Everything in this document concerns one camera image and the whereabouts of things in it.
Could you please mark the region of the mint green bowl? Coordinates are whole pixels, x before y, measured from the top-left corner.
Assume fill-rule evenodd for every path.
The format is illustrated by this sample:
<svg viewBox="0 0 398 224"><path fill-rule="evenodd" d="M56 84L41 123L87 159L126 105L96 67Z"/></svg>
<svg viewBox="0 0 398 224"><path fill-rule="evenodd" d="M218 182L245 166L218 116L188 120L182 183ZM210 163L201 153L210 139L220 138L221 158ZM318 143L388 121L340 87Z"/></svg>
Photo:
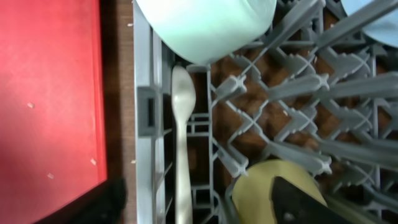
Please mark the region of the mint green bowl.
<svg viewBox="0 0 398 224"><path fill-rule="evenodd" d="M259 38L272 24L276 0L137 0L143 15L177 55L213 63Z"/></svg>

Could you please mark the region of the yellow plastic cup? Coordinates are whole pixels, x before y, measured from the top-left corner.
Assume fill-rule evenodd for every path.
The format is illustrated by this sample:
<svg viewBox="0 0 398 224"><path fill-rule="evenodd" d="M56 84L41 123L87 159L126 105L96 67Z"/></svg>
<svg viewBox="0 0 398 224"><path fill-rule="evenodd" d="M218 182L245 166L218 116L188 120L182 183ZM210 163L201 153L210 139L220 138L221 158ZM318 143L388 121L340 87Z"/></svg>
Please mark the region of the yellow plastic cup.
<svg viewBox="0 0 398 224"><path fill-rule="evenodd" d="M232 199L241 223L276 223L271 200L276 177L283 177L322 205L327 205L307 170L293 162L272 159L250 167L248 174L242 175L234 185Z"/></svg>

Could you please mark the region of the light blue plate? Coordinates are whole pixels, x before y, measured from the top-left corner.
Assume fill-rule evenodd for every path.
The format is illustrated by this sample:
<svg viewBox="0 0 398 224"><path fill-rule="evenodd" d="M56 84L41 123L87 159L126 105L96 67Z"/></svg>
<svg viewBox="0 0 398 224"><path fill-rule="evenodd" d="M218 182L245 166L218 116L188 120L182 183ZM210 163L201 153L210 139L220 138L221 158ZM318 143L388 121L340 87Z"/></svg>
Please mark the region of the light blue plate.
<svg viewBox="0 0 398 224"><path fill-rule="evenodd" d="M373 2L373 0L341 0L343 9L348 16L354 14L371 2ZM365 26L362 31L368 37L382 44L397 48L397 20L398 11L395 9L375 22Z"/></svg>

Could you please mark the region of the white plastic spoon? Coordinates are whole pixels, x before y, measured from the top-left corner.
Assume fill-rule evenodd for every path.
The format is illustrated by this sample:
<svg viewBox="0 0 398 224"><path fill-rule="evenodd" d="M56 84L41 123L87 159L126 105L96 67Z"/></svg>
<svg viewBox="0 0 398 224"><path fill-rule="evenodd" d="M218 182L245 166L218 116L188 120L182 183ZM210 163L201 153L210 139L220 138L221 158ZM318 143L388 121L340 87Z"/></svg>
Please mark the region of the white plastic spoon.
<svg viewBox="0 0 398 224"><path fill-rule="evenodd" d="M172 111L176 122L175 222L192 224L192 195L187 151L187 123L195 108L196 92L185 68L172 70Z"/></svg>

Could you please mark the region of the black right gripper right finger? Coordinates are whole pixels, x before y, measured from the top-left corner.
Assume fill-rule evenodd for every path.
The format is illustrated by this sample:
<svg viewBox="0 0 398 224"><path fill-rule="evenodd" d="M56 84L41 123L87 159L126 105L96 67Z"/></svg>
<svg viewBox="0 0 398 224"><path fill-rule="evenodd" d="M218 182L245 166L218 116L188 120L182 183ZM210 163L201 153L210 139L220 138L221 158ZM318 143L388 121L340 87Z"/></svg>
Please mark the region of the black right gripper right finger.
<svg viewBox="0 0 398 224"><path fill-rule="evenodd" d="M276 177L271 192L277 224L350 224L283 177Z"/></svg>

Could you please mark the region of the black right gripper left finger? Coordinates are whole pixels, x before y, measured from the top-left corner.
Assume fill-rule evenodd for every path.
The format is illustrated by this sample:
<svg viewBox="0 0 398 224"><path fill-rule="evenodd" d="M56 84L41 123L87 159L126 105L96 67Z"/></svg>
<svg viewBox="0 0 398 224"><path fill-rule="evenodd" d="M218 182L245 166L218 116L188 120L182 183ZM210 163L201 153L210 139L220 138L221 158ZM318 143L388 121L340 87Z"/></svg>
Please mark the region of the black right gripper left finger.
<svg viewBox="0 0 398 224"><path fill-rule="evenodd" d="M108 179L35 224L116 224L126 201L125 178Z"/></svg>

